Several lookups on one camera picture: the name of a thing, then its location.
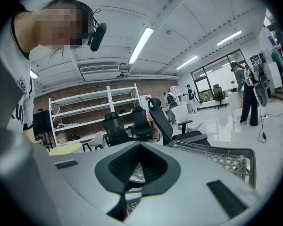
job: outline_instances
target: cardboard box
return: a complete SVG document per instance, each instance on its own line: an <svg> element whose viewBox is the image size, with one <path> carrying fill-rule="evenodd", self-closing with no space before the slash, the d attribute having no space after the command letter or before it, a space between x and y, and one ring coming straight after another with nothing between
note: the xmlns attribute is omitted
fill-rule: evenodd
<svg viewBox="0 0 283 226"><path fill-rule="evenodd" d="M60 133L56 136L58 143L63 144L68 142L68 136L66 133Z"/></svg>

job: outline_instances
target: black mesh chair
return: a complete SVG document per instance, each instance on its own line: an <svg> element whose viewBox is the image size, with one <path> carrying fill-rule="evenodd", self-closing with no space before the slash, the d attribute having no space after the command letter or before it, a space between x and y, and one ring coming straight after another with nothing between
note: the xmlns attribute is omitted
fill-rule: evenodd
<svg viewBox="0 0 283 226"><path fill-rule="evenodd" d="M225 108L226 108L226 104L223 104L223 105L221 104L222 100L225 98L224 94L222 93L221 86L216 84L213 87L214 87L213 92L214 92L214 95L215 95L215 100L220 102L220 105L218 105L218 109L223 105L225 105Z"/></svg>
<svg viewBox="0 0 283 226"><path fill-rule="evenodd" d="M124 128L124 123L116 112L106 114L102 124L107 132L110 146L136 141L134 138L128 136Z"/></svg>
<svg viewBox="0 0 283 226"><path fill-rule="evenodd" d="M149 107L149 113L154 120L155 124L161 131L161 134L163 136L163 145L169 144L173 140L180 140L184 142L190 142L190 143L197 143L200 145L208 145L211 146L208 142L207 138L208 136L206 134L202 134L200 131L190 131L185 133L185 127L186 124L193 122L192 120L189 121L183 121L181 123L178 123L178 126L182 126L182 133L179 135L173 135L173 128L170 125L170 123L167 121L166 116L164 112L162 111L161 102L157 98L148 98L148 107Z"/></svg>
<svg viewBox="0 0 283 226"><path fill-rule="evenodd" d="M135 106L131 113L131 118L133 120L134 126L130 126L132 137L135 134L137 137L135 139L139 141L147 141L148 139L160 140L153 137L154 128L151 127L147 120L146 110L143 110L141 106Z"/></svg>

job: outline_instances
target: white chair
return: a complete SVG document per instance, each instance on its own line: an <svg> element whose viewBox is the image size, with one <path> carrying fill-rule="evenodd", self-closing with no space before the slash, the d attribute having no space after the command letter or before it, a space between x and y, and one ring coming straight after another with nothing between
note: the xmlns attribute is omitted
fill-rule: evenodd
<svg viewBox="0 0 283 226"><path fill-rule="evenodd" d="M83 145L83 151L85 152L85 146L88 147L88 149L90 151L92 151L92 149L97 150L104 148L105 142L104 142L104 133L102 131L96 133L95 137L85 143L82 143Z"/></svg>
<svg viewBox="0 0 283 226"><path fill-rule="evenodd" d="M172 112L175 115L177 123L188 121L188 120L193 121L187 124L187 129L186 129L187 131L197 130L202 125L202 122L199 121L198 115L189 115L186 103L182 103L181 105L172 108Z"/></svg>

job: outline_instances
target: brick wall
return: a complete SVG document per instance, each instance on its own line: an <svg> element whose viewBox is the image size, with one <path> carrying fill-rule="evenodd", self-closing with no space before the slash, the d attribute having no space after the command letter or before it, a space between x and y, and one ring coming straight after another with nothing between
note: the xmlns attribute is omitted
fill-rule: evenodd
<svg viewBox="0 0 283 226"><path fill-rule="evenodd" d="M136 83L138 93L140 96L142 95L151 95L152 97L160 99L162 106L166 107L166 103L164 101L164 96L163 93L164 91L167 91L169 87L171 86L176 86L177 81L168 81L168 80L159 80L159 81L154 81L154 80L137 80L137 81L115 81L111 83L99 83L99 84L88 84L84 86L77 86L77 87L71 87L71 88L66 88L66 89L61 89L57 90L51 93L48 93L44 96L37 97L34 100L34 109L33 113L38 113L39 109L43 108L45 110L48 110L48 98L50 97L51 101L65 98L65 97L70 97L70 96L76 96L79 94L84 94L84 93L90 93L94 91L100 91L100 90L106 90L106 86L110 86L111 89L117 89L117 88L124 88L124 87L133 87L134 83ZM131 95L119 95L119 96L114 96L113 100L114 101L119 101L119 100L124 100L131 98ZM90 100L90 101L85 101L81 103L76 103L72 105L66 105L62 106L61 112L66 112L66 111L72 111L88 106L93 106L93 105L99 105L99 104L105 104L107 103L108 100L107 98L99 98L95 100ZM126 105L119 105L115 106L115 111L117 113L120 112L120 110L126 110L130 111L133 108L133 103L131 104L126 104ZM58 107L53 105L52 106L52 112L56 113L58 111ZM83 113L83 114L78 114L74 116L68 116L65 118L62 118L63 123L84 123L88 121L93 121L97 120L100 118L103 118L106 113L109 112L108 108L105 109L100 109L96 111L92 111L89 113ZM130 123L131 118L130 115L125 115L122 117L124 120L124 123ZM56 124L60 122L60 120L55 120L55 126ZM103 130L102 124L95 123L87 126L82 126L82 127L77 127L73 129L68 129L66 132L68 135L70 134L78 134L81 137L90 133L94 133L97 131ZM54 142L52 133L50 133L50 138L51 141Z"/></svg>

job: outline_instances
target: white floor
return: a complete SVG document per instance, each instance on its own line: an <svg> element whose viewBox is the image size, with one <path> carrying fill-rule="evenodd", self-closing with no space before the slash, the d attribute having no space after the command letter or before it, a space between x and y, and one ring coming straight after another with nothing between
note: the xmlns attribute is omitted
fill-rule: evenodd
<svg viewBox="0 0 283 226"><path fill-rule="evenodd" d="M267 107L261 109L262 115L266 113ZM203 124L199 130L207 134L211 146L251 148L255 151L257 164L257 185L256 190L260 195L264 195L273 189L278 177L283 173L283 114L278 117L268 115L263 120L263 130L267 141L261 143L257 141L261 122L252 127L247 124L240 124L242 109L237 109L236 123L229 107L221 107L199 110L199 119ZM283 102L274 99L268 103L267 114L279 115L283 113Z"/></svg>

